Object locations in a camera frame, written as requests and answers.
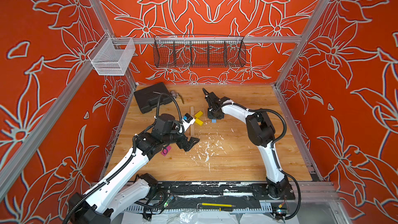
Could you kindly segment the yellow block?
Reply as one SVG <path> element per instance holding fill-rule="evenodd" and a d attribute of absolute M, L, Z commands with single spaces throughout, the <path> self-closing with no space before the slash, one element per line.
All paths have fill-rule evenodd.
<path fill-rule="evenodd" d="M 204 115 L 204 113 L 202 111 L 198 111 L 194 116 L 195 118 L 200 118 Z"/>
<path fill-rule="evenodd" d="M 195 123 L 198 124 L 199 126 L 202 126 L 204 124 L 204 122 L 202 120 L 200 120 L 199 118 L 195 119 Z"/>

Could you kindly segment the natural wooden block angled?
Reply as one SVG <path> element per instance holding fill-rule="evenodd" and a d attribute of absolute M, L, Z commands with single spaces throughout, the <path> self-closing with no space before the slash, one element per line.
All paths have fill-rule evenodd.
<path fill-rule="evenodd" d="M 195 135 L 195 128 L 193 125 L 190 126 L 190 135 L 194 136 Z"/>

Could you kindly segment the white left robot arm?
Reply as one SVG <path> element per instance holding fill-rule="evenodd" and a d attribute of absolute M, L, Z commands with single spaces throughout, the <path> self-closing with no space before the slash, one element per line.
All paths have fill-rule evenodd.
<path fill-rule="evenodd" d="M 128 188 L 125 184 L 156 154 L 171 144 L 189 151 L 198 138 L 185 135 L 196 118 L 185 114 L 179 120 L 170 114 L 155 118 L 153 124 L 132 138 L 133 145 L 122 160 L 95 186 L 83 194 L 74 194 L 68 204 L 65 224 L 110 224 L 129 205 L 144 199 L 157 181 L 143 175 Z"/>

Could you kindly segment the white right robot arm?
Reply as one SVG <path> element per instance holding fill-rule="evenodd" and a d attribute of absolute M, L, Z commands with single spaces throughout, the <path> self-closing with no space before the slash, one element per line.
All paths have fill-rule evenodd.
<path fill-rule="evenodd" d="M 214 92 L 203 89 L 208 103 L 209 119 L 223 119 L 230 115 L 246 124 L 249 140 L 258 147 L 266 168 L 267 193 L 272 199 L 279 199 L 289 187 L 287 173 L 282 170 L 275 144 L 287 133 L 283 116 L 271 109 L 252 110 L 228 97 L 219 98 Z M 268 114 L 277 116 L 283 125 L 282 133 L 276 137 L 276 130 Z"/>

